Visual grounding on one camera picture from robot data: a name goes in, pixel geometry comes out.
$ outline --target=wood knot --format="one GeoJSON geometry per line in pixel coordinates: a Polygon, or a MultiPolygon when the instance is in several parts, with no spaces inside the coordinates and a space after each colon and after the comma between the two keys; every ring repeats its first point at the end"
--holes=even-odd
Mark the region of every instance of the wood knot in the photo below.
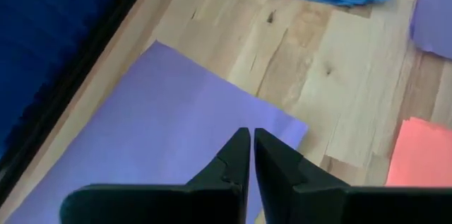
{"type": "Polygon", "coordinates": [[[275,17],[275,12],[276,12],[276,11],[272,11],[272,12],[270,13],[270,15],[268,15],[267,23],[273,23],[273,19],[274,19],[274,17],[275,17]]]}
{"type": "Polygon", "coordinates": [[[333,67],[330,64],[325,64],[325,73],[327,76],[333,73],[333,67]]]}

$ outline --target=wooden floor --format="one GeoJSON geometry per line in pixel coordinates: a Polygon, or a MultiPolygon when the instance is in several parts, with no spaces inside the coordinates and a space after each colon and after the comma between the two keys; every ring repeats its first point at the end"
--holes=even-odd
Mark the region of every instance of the wooden floor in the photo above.
{"type": "Polygon", "coordinates": [[[383,185],[403,119],[452,127],[452,63],[409,42],[414,4],[138,0],[0,209],[0,223],[155,40],[306,122],[299,150],[312,162],[350,184],[383,185]]]}

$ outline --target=purple paper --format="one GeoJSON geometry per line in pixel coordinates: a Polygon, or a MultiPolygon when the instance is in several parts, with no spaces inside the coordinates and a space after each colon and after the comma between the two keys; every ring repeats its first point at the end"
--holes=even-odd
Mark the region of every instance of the purple paper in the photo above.
{"type": "Polygon", "coordinates": [[[417,0],[411,38],[417,47],[452,59],[452,0],[417,0]]]}
{"type": "MultiPolygon", "coordinates": [[[[307,126],[170,47],[154,43],[120,80],[8,224],[57,224],[73,190],[93,183],[184,184],[239,127],[295,148],[307,126]]],[[[261,209],[251,154],[247,223],[261,209]]]]}

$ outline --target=pink paper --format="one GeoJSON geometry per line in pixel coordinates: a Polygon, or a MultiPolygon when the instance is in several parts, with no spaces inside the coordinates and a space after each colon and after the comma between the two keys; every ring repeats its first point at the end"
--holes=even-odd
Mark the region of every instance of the pink paper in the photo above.
{"type": "Polygon", "coordinates": [[[403,121],[386,185],[451,187],[452,131],[418,118],[403,121]]]}

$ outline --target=black strip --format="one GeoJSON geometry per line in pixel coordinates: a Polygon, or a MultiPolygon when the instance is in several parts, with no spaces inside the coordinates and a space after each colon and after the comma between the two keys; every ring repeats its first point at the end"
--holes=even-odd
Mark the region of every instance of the black strip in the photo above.
{"type": "Polygon", "coordinates": [[[24,124],[12,132],[11,146],[0,162],[0,205],[11,193],[135,1],[114,0],[110,3],[75,59],[65,65],[39,105],[32,107],[24,124]]]}

